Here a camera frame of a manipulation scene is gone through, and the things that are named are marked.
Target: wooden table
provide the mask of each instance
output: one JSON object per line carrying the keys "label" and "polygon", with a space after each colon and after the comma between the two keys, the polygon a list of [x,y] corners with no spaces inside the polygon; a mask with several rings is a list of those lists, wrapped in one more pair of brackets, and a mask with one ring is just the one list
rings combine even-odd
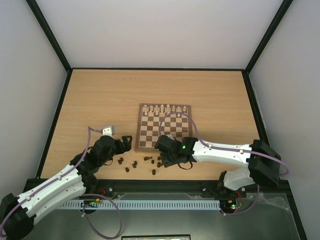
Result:
{"label": "wooden table", "polygon": [[[115,138],[136,137],[140,103],[191,105],[192,118],[203,139],[223,144],[250,144],[259,139],[240,71],[179,70],[73,70],[59,119],[47,154],[42,178],[50,178],[81,153],[90,126],[102,129],[114,125]],[[93,132],[91,144],[101,135]],[[98,179],[122,180],[217,180],[233,165],[217,162],[195,163],[191,170],[177,165],[157,168],[144,157],[150,154],[132,150],[114,157],[103,166]],[[137,168],[132,163],[138,162]]]}

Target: black rectangular frame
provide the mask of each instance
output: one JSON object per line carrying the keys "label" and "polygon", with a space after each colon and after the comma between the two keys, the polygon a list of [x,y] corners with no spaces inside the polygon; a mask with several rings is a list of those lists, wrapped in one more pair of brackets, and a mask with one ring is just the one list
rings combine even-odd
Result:
{"label": "black rectangular frame", "polygon": [[[43,15],[39,5],[37,4],[36,0],[26,0],[27,4],[29,5],[31,11],[33,12],[35,18],[37,19],[39,25],[41,26],[43,32],[45,33],[48,41],[52,45],[55,53],[57,54],[58,58],[60,59],[65,71],[67,72],[67,76],[64,82],[64,86],[61,92],[61,96],[53,117],[53,121],[50,127],[50,131],[48,134],[48,138],[45,143],[45,147],[43,149],[43,153],[40,159],[40,163],[38,169],[36,171],[35,178],[28,179],[26,185],[24,187],[24,191],[32,189],[37,185],[44,182],[46,179],[41,179],[41,173],[45,165],[46,157],[49,151],[49,147],[54,135],[54,131],[59,119],[59,114],[65,99],[65,95],[67,93],[68,85],[70,82],[70,78],[73,73],[73,69],[95,69],[95,70],[161,70],[161,71],[241,71],[243,76],[243,81],[245,84],[245,88],[248,94],[248,99],[250,102],[250,106],[252,109],[252,114],[254,117],[254,121],[257,127],[259,138],[265,141],[268,145],[269,139],[267,136],[266,128],[261,116],[261,112],[257,103],[257,99],[254,93],[254,89],[249,77],[251,70],[254,68],[255,64],[257,63],[260,55],[264,51],[265,47],[267,46],[269,40],[271,39],[273,33],[276,31],[278,25],[280,24],[282,18],[285,16],[287,10],[289,9],[293,0],[283,0],[281,3],[278,11],[276,12],[273,20],[271,21],[269,27],[267,28],[264,36],[262,37],[258,47],[256,48],[254,54],[252,55],[248,65],[245,69],[230,69],[230,68],[144,68],[144,67],[74,67],[72,68],[65,57],[56,37],[54,36],[45,16]],[[213,193],[210,191],[203,191],[203,189],[209,189],[211,186],[217,184],[217,180],[107,180],[103,179],[102,184],[105,186],[105,189],[111,188],[113,192],[117,193],[188,193],[188,194],[197,194],[203,197],[220,197],[221,196],[214,196]],[[300,236],[301,240],[306,240],[307,236],[302,225],[298,209],[287,180],[280,180],[279,186],[276,189],[266,189],[262,188],[263,192],[265,193],[285,193],[289,202],[289,206],[292,210],[294,221]],[[250,193],[254,193],[257,191],[257,187],[255,185],[250,185],[246,187],[246,191]]]}

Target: gray wall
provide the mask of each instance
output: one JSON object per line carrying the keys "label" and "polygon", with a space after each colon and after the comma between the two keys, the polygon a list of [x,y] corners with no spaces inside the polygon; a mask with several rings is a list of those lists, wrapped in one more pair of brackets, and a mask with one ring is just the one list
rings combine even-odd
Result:
{"label": "gray wall", "polygon": [[272,146],[288,176],[304,229],[319,239],[320,1],[293,1],[250,74]]}
{"label": "gray wall", "polygon": [[282,0],[37,0],[72,67],[245,68]]}
{"label": "gray wall", "polygon": [[0,199],[35,176],[65,78],[26,1],[0,1]]}

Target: wooden chessboard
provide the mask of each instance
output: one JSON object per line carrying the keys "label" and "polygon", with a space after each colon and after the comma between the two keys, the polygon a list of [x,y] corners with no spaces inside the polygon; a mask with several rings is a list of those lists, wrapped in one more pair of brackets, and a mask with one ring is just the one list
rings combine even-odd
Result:
{"label": "wooden chessboard", "polygon": [[[182,112],[191,116],[191,106],[181,104],[140,103],[138,126],[135,138],[135,151],[157,153],[155,149],[159,138],[159,124],[168,113]],[[174,139],[182,141],[192,137],[192,123],[182,114],[172,114],[165,118],[161,133],[171,134]]]}

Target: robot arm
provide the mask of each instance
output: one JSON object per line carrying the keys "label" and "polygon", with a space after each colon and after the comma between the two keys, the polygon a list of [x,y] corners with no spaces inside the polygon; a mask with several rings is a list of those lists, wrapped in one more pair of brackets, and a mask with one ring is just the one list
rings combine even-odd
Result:
{"label": "robot arm", "polygon": [[219,162],[239,166],[234,171],[224,171],[219,178],[219,188],[236,191],[241,187],[258,184],[276,188],[279,184],[280,164],[268,158],[248,152],[254,151],[277,159],[281,157],[261,140],[253,144],[227,145],[205,142],[203,145],[195,137],[185,137],[182,142],[170,135],[161,135],[155,144],[165,168],[181,163]]}
{"label": "robot arm", "polygon": [[94,176],[114,155],[131,150],[132,137],[123,136],[113,139],[115,133],[112,126],[102,130],[102,136],[97,140],[90,152],[87,152],[81,163],[83,153],[78,154],[55,176],[39,186],[14,197],[12,193],[2,199],[0,205],[0,222],[17,205],[21,204],[5,222],[3,229],[10,240],[20,240],[28,235],[42,218],[64,204],[85,193],[93,193],[97,189],[98,180]]}

